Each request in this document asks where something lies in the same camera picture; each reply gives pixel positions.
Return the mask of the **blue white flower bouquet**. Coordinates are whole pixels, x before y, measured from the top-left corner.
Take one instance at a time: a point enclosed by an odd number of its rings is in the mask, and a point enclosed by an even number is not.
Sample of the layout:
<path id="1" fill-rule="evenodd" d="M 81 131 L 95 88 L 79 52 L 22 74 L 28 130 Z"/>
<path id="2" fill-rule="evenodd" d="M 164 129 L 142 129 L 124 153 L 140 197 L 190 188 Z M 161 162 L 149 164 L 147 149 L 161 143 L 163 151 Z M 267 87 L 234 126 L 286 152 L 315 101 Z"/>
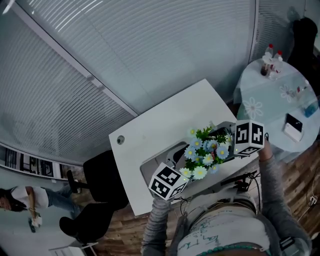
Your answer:
<path id="1" fill-rule="evenodd" d="M 190 128 L 191 141 L 184 150 L 184 167 L 179 172 L 192 180 L 202 180 L 208 173 L 214 174 L 231 156 L 233 137 L 230 129 L 218 129 L 213 123 L 203 129 Z"/>

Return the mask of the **person's torso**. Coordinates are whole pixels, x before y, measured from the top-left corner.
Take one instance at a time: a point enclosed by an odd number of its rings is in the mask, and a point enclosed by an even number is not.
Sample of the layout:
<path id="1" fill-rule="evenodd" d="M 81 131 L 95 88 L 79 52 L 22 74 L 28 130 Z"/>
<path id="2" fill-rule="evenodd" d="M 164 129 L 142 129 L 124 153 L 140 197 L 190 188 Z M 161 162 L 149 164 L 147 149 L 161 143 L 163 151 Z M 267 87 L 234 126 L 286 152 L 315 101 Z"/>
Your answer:
<path id="1" fill-rule="evenodd" d="M 253 200 L 234 189 L 196 197 L 177 227 L 170 256 L 270 256 Z"/>

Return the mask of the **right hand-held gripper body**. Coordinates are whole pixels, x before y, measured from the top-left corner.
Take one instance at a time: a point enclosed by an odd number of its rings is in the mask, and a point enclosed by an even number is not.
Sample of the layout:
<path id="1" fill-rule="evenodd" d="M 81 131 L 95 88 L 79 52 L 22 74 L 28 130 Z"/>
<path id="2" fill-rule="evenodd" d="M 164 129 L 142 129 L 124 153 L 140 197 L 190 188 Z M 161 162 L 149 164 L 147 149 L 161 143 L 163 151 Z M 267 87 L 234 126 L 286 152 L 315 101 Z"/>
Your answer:
<path id="1" fill-rule="evenodd" d="M 235 123 L 234 154 L 251 156 L 265 146 L 265 127 L 254 120 L 238 120 Z"/>

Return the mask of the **blue plastic bottle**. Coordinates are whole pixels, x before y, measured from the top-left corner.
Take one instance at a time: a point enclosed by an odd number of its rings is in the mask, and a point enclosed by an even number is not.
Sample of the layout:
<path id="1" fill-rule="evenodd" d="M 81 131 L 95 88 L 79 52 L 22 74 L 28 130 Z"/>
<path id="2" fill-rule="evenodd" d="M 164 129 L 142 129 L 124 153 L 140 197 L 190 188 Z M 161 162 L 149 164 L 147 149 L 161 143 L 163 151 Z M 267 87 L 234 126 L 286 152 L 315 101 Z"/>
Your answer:
<path id="1" fill-rule="evenodd" d="M 318 101 L 315 101 L 315 102 L 311 103 L 310 105 L 308 105 L 303 110 L 304 116 L 306 118 L 311 117 L 317 111 L 318 108 L 319 108 L 319 102 Z"/>

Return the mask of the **clear bottle with red label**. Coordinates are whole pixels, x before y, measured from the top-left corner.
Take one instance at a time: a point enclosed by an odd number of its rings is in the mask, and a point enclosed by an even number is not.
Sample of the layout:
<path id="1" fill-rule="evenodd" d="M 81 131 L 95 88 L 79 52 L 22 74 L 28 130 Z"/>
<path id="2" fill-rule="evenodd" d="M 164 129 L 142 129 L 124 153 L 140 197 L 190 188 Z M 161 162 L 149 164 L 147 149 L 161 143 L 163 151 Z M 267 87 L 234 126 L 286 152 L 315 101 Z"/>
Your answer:
<path id="1" fill-rule="evenodd" d="M 310 87 L 310 83 L 307 79 L 305 79 L 304 82 L 301 85 L 299 85 L 296 89 L 296 94 L 295 94 L 296 99 L 299 100 L 307 92 L 309 87 Z"/>

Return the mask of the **white table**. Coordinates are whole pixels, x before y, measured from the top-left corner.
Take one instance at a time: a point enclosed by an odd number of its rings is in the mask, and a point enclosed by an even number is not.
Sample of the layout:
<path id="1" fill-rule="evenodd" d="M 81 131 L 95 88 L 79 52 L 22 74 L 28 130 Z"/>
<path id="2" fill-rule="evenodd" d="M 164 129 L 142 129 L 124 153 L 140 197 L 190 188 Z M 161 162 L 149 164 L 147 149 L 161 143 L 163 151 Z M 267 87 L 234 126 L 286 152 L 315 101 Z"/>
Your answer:
<path id="1" fill-rule="evenodd" d="M 235 123 L 215 89 L 203 79 L 149 109 L 109 135 L 113 155 L 129 203 L 136 216 L 149 213 L 153 197 L 141 165 L 180 142 L 190 128 L 203 129 L 210 123 Z M 124 136 L 122 145 L 117 137 Z"/>

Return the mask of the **white and green packet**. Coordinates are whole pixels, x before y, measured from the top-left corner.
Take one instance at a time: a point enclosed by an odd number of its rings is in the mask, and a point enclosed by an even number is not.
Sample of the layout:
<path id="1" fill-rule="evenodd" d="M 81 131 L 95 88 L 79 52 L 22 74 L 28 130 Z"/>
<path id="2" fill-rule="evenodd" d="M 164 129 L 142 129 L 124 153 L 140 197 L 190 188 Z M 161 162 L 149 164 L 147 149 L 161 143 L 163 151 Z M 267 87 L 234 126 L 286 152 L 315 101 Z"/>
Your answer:
<path id="1" fill-rule="evenodd" d="M 28 218 L 28 225 L 32 233 L 36 233 L 36 231 L 42 226 L 43 219 L 40 215 L 37 215 L 35 219 L 32 217 Z"/>

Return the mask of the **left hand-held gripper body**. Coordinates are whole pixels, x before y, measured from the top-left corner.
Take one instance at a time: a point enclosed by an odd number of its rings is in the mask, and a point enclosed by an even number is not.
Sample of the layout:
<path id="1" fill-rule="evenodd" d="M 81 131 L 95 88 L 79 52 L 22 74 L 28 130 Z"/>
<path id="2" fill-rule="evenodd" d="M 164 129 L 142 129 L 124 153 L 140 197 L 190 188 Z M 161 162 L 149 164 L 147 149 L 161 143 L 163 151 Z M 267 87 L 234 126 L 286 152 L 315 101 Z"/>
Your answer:
<path id="1" fill-rule="evenodd" d="M 148 189 L 168 201 L 180 194 L 189 180 L 189 178 L 162 162 L 152 175 Z"/>

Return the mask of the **glass partition with blinds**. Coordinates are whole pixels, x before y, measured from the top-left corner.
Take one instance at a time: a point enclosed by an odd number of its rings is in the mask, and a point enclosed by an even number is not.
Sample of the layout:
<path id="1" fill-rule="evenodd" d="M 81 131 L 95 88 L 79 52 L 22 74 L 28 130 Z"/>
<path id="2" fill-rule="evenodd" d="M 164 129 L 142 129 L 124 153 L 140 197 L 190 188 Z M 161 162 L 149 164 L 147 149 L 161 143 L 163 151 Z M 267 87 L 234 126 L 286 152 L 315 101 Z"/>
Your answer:
<path id="1" fill-rule="evenodd" d="M 286 40 L 303 14 L 294 4 L 0 0 L 0 144 L 79 164 L 109 149 L 110 133 L 202 79 L 229 102 L 249 61 Z"/>

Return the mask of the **person's right forearm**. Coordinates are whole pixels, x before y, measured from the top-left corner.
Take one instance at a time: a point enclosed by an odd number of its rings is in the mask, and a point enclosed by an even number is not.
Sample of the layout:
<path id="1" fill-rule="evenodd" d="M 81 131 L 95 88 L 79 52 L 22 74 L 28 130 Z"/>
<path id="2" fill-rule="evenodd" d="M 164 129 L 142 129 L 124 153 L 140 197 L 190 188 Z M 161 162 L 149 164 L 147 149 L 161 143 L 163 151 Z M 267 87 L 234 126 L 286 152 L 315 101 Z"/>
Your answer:
<path id="1" fill-rule="evenodd" d="M 282 167 L 272 152 L 269 141 L 259 152 L 262 208 L 257 216 L 265 227 L 269 239 L 270 256 L 310 256 L 312 241 L 299 222 L 292 216 L 282 184 Z M 281 251 L 280 239 L 295 238 L 295 244 L 285 252 Z"/>

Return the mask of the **black smartphone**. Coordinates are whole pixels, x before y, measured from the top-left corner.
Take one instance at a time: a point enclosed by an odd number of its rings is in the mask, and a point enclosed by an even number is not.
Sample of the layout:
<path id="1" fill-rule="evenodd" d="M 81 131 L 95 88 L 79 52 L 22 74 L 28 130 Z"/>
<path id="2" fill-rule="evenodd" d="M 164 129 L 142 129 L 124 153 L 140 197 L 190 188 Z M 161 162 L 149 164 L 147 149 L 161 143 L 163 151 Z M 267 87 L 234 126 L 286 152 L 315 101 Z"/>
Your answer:
<path id="1" fill-rule="evenodd" d="M 293 128 L 295 128 L 300 133 L 302 132 L 303 123 L 290 115 L 289 113 L 286 114 L 285 122 L 289 125 L 291 125 Z"/>

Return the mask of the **grey tray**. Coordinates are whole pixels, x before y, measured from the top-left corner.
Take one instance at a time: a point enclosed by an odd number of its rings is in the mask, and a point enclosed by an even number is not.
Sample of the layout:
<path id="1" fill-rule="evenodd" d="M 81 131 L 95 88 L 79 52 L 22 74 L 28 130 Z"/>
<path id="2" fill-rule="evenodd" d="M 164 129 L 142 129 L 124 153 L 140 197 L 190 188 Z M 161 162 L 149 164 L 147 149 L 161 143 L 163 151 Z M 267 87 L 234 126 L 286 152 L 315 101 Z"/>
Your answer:
<path id="1" fill-rule="evenodd" d="M 232 161 L 235 158 L 234 153 L 233 153 L 234 143 L 231 141 L 230 138 L 228 138 L 226 140 L 226 142 L 221 143 L 220 145 L 222 147 L 225 147 L 228 149 L 228 156 L 222 160 L 218 160 L 218 157 L 216 157 L 214 160 L 214 163 L 210 166 L 207 166 L 207 174 L 210 176 L 210 178 L 209 178 L 210 181 L 213 182 L 210 189 L 212 189 L 214 192 L 217 192 L 217 191 L 220 191 L 223 189 L 223 188 L 221 188 L 220 183 L 223 182 L 225 179 L 227 179 L 227 177 L 229 176 L 228 174 L 226 174 L 223 171 L 222 164 L 229 162 L 229 161 Z M 184 151 L 186 151 L 186 149 L 189 146 L 190 145 L 184 141 L 180 142 L 177 145 L 169 148 L 169 150 L 167 150 L 167 151 L 155 156 L 154 158 L 146 161 L 145 163 L 143 163 L 140 166 L 140 170 L 141 170 L 142 175 L 144 176 L 145 182 L 149 183 L 151 181 L 152 174 L 159 167 L 159 165 L 161 163 L 166 164 L 167 154 L 169 153 L 169 151 L 171 151 L 173 149 L 185 149 Z M 176 166 L 170 166 L 167 164 L 166 165 L 173 168 L 177 172 L 179 172 L 181 168 L 189 169 L 189 172 L 184 173 L 183 175 L 188 177 L 190 179 L 190 181 L 193 182 L 196 179 L 192 175 L 192 172 L 194 171 L 194 168 L 197 164 L 202 163 L 202 157 L 205 154 L 198 152 L 195 155 L 196 155 L 196 157 L 194 158 L 194 161 L 192 161 L 192 160 L 186 158 L 185 153 L 184 153 L 184 155 L 180 158 L 180 160 L 178 161 Z"/>

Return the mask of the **black waist-mounted device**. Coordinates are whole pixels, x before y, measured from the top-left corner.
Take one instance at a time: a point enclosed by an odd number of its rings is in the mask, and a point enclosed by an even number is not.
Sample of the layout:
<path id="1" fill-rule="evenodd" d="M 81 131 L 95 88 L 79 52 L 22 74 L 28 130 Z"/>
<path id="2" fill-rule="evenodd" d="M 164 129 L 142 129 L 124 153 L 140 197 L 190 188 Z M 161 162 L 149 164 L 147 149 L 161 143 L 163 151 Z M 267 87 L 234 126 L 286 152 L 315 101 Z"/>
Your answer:
<path id="1" fill-rule="evenodd" d="M 256 181 L 258 177 L 260 177 L 260 174 L 257 173 L 257 170 L 253 172 L 246 172 L 244 174 L 222 181 L 220 183 L 220 186 L 221 188 L 231 186 L 234 189 L 238 189 L 238 191 L 240 192 L 248 192 L 253 180 Z"/>

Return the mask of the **black office chair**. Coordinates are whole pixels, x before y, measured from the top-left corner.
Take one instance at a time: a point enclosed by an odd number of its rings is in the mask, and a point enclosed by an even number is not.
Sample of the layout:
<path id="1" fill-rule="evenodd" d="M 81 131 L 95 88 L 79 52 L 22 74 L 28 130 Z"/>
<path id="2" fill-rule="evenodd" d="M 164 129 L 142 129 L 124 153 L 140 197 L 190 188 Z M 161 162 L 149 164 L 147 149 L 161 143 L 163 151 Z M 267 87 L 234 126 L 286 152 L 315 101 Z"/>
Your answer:
<path id="1" fill-rule="evenodd" d="M 62 217 L 59 227 L 67 236 L 87 245 L 105 235 L 114 212 L 125 208 L 129 200 L 112 150 L 87 160 L 83 172 L 86 183 L 75 181 L 71 170 L 67 172 L 68 183 L 73 193 L 89 190 L 95 203 L 86 205 L 75 219 Z"/>

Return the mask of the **person's left forearm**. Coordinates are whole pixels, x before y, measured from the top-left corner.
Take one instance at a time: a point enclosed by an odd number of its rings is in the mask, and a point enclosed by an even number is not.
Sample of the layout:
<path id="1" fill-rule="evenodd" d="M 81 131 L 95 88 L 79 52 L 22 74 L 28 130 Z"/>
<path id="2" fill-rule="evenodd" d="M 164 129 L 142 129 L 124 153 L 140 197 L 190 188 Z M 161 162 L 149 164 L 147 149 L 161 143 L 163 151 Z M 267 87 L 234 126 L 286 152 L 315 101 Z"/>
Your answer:
<path id="1" fill-rule="evenodd" d="M 172 203 L 154 195 L 152 210 L 141 242 L 141 256 L 165 256 L 168 215 Z"/>

